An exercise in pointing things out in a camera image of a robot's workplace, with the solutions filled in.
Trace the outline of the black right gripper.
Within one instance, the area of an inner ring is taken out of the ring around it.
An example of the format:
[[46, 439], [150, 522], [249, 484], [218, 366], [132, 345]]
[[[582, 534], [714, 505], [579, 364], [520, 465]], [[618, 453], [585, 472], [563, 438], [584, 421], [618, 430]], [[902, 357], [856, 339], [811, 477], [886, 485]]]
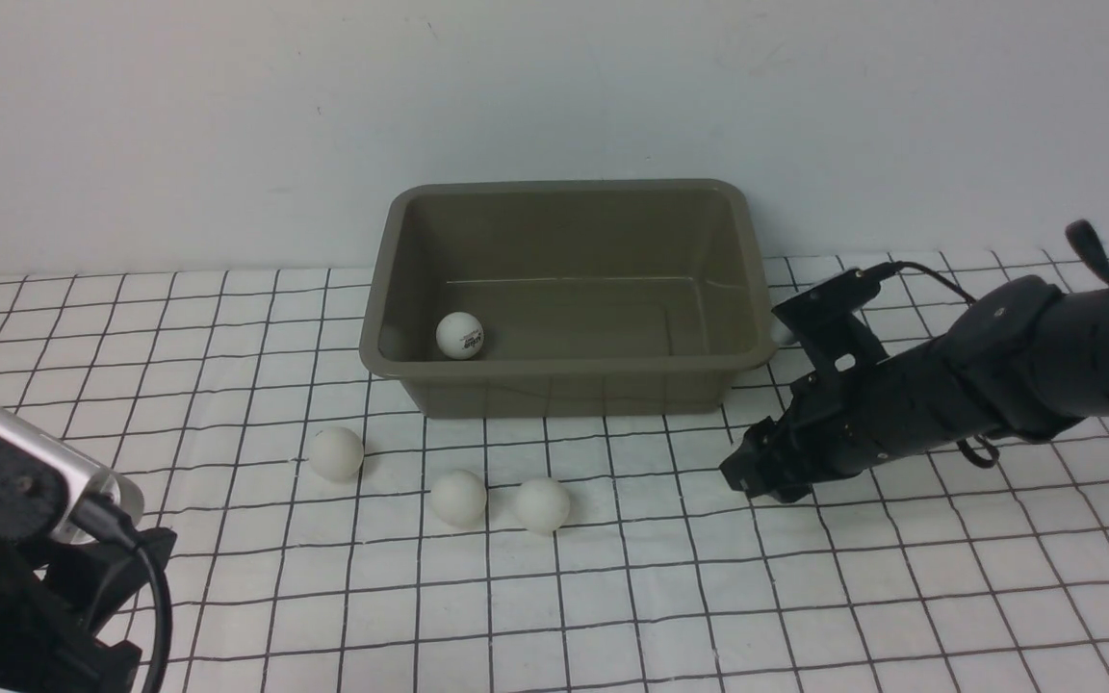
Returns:
[[813, 485], [958, 444], [998, 427], [998, 412], [927, 342], [846, 374], [837, 396], [798, 386], [776, 422], [749, 426], [720, 465], [728, 487], [791, 503]]

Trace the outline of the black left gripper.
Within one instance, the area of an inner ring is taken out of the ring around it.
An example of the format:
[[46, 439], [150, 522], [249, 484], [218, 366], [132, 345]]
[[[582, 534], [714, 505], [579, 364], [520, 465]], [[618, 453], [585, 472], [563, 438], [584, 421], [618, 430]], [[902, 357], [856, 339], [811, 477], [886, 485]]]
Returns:
[[98, 634], [149, 582], [142, 559], [112, 543], [0, 539], [0, 689], [131, 690], [142, 650]]

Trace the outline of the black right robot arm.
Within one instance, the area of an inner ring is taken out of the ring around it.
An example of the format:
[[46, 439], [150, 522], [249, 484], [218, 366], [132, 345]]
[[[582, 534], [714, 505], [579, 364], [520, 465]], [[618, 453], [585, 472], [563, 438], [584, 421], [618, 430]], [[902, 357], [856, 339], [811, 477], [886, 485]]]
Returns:
[[955, 445], [977, 468], [997, 465], [994, 440], [1046, 444], [1109, 417], [1109, 258], [1093, 226], [1066, 230], [1101, 281], [1065, 293], [1038, 276], [967, 298], [938, 337], [889, 355], [858, 312], [907, 262], [837, 273], [773, 310], [779, 338], [806, 351], [779, 420], [749, 426], [720, 465], [731, 490], [792, 503], [814, 485]]

